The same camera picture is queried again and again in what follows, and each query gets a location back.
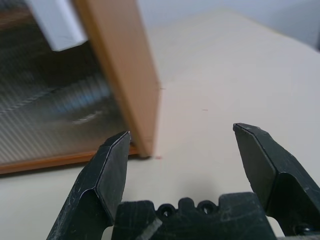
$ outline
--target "black plastic part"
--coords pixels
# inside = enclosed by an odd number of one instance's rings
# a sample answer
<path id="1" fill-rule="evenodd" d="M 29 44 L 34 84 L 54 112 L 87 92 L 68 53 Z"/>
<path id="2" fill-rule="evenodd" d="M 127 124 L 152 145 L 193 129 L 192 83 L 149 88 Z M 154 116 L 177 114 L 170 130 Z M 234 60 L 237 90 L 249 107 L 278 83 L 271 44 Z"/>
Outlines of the black plastic part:
<path id="1" fill-rule="evenodd" d="M 125 188 L 130 134 L 101 145 L 77 177 L 47 240 L 100 240 L 114 224 Z"/>
<path id="2" fill-rule="evenodd" d="M 212 211 L 204 213 L 203 206 Z M 175 210 L 164 204 L 155 211 L 151 201 L 123 202 L 118 206 L 112 240 L 275 240 L 263 207 L 252 192 L 219 198 L 219 207 L 204 201 L 198 207 L 183 198 Z"/>
<path id="3" fill-rule="evenodd" d="M 246 176 L 266 214 L 286 236 L 317 234 L 320 188 L 306 170 L 259 127 L 236 123 L 233 130 Z"/>

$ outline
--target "screw hole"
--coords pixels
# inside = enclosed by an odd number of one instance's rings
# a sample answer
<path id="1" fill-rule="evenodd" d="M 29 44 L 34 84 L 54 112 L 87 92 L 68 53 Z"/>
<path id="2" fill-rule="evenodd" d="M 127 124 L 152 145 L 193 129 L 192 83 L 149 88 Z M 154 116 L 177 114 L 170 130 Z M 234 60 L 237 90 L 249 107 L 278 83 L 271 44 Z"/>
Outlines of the screw hole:
<path id="1" fill-rule="evenodd" d="M 211 202 L 211 201 L 202 201 L 198 204 L 198 210 L 203 212 L 206 215 L 212 214 L 213 212 L 216 212 L 217 206 Z"/>
<path id="2" fill-rule="evenodd" d="M 159 207 L 158 212 L 162 217 L 169 218 L 175 214 L 176 209 L 171 204 L 163 204 Z"/>

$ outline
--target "wooden panel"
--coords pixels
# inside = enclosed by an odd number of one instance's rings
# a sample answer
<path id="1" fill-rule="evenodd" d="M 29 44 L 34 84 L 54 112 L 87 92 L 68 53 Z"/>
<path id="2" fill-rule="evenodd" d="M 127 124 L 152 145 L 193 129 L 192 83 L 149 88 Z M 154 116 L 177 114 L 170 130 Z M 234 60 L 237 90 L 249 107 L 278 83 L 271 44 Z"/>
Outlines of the wooden panel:
<path id="1" fill-rule="evenodd" d="M 21 163 L 9 164 L 9 165 L 2 165 L 0 166 L 0 175 L 34 170 L 34 169 L 56 167 L 61 165 L 88 162 L 95 154 L 96 154 L 96 151 L 82 152 L 74 155 L 58 156 L 58 157 L 45 158 L 45 159 L 35 160 L 35 161 L 27 161 L 27 162 L 21 162 Z M 133 145 L 130 145 L 129 155 L 136 155 L 136 154 L 138 154 L 136 147 L 134 147 Z"/>
<path id="2" fill-rule="evenodd" d="M 0 13 L 0 31 L 15 27 L 25 22 L 33 20 L 27 8 L 17 8 Z"/>
<path id="3" fill-rule="evenodd" d="M 155 138 L 159 82 L 135 0 L 74 0 L 142 157 Z"/>

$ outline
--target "white table surface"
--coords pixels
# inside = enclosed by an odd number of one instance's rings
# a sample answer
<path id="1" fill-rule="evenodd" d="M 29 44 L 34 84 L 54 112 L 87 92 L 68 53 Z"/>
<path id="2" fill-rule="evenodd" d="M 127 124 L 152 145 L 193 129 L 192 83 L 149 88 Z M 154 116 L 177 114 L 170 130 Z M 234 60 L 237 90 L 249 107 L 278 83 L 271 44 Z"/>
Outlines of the white table surface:
<path id="1" fill-rule="evenodd" d="M 318 52 L 225 10 L 148 36 L 162 84 L 156 157 L 129 161 L 124 201 L 177 207 L 182 197 L 218 203 L 251 191 L 237 122 L 269 132 L 320 184 Z M 0 178 L 1 239 L 45 239 L 81 169 Z"/>

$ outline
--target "white object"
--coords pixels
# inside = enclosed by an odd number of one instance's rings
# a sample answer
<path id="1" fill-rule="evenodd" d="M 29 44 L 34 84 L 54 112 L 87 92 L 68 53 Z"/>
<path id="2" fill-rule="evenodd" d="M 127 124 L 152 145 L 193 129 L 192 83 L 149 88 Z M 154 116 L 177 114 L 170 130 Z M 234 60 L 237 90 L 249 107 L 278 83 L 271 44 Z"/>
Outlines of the white object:
<path id="1" fill-rule="evenodd" d="M 319 0 L 138 0 L 148 27 L 230 8 L 282 34 L 318 47 Z"/>
<path id="2" fill-rule="evenodd" d="M 53 51 L 62 51 L 88 40 L 71 0 L 26 0 Z"/>

